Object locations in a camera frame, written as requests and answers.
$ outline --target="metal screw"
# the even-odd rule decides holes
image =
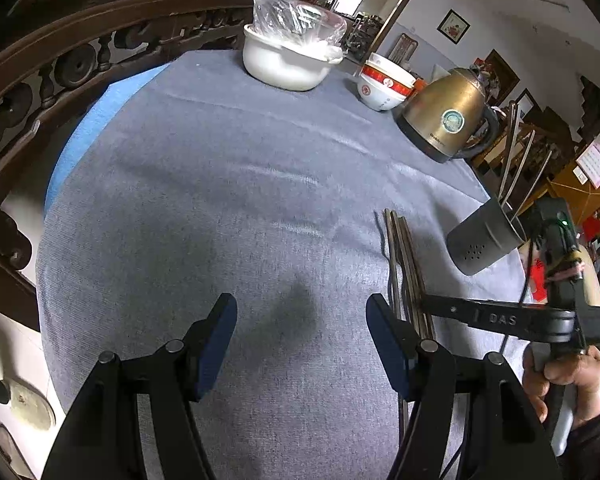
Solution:
[[[172,339],[164,347],[170,354],[175,354],[184,348],[184,343],[180,339]]]
[[[105,365],[107,363],[112,362],[113,359],[115,359],[115,358],[116,358],[116,355],[112,351],[105,350],[102,354],[100,354],[98,356],[98,362],[101,365]]]
[[[504,357],[502,357],[502,354],[498,354],[497,352],[489,352],[487,359],[495,365],[501,365],[504,363]]]
[[[433,341],[433,339],[423,339],[420,342],[420,348],[422,348],[425,352],[433,353],[438,350],[438,343]]]

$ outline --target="clear plastic bag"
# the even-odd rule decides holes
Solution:
[[[306,56],[332,60],[342,57],[347,22],[300,0],[253,0],[253,30]]]

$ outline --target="human hand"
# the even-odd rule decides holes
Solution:
[[[586,354],[569,354],[544,366],[544,373],[536,372],[531,345],[525,348],[522,359],[525,369],[522,387],[538,414],[540,422],[547,416],[544,396],[553,384],[575,384],[578,389],[576,412],[572,430],[586,424],[600,414],[600,350],[590,346]]]

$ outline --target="kettle base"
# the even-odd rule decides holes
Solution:
[[[425,155],[427,155],[429,158],[432,158],[440,164],[448,161],[451,158],[450,156],[439,152],[436,148],[429,144],[417,132],[417,130],[407,122],[407,120],[402,116],[402,114],[398,115],[395,122],[398,124],[398,128],[400,128],[401,132],[404,133],[404,135],[415,145],[415,147],[418,148]]]

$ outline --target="beige shoe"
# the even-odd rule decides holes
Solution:
[[[11,392],[8,406],[16,418],[40,431],[47,431],[56,425],[56,415],[45,397],[14,379],[4,379],[3,382]]]
[[[11,433],[4,426],[0,426],[0,450],[9,462],[11,469],[22,478],[36,480],[35,475],[24,460]]]

